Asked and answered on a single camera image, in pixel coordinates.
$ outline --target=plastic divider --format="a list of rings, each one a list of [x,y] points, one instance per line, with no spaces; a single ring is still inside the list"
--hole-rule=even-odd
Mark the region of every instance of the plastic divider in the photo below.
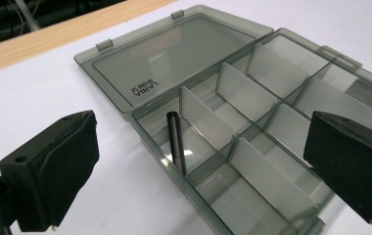
[[[227,123],[186,87],[182,87],[180,112],[216,150],[228,144],[235,134]]]
[[[310,122],[287,105],[280,105],[271,118],[265,131],[289,149],[300,160],[303,158]]]
[[[261,86],[235,70],[222,64],[216,92],[250,120],[258,120],[278,102]]]
[[[313,111],[322,111],[372,129],[372,85],[332,64],[294,92],[289,100],[295,100],[295,108],[310,118]]]
[[[249,142],[271,165],[297,185],[314,203],[322,204],[325,196],[330,192],[330,189],[324,183],[320,186],[322,181],[319,178],[299,164],[265,134],[260,133]]]
[[[257,44],[247,74],[284,99],[326,64],[295,42],[276,36]]]
[[[247,117],[241,114],[217,93],[213,93],[206,100],[201,101],[211,109],[218,118],[227,123],[234,133],[241,133],[252,124]]]
[[[234,234],[297,233],[229,164],[223,164],[196,189]]]
[[[315,213],[315,204],[309,197],[246,139],[239,139],[231,164],[290,221]]]

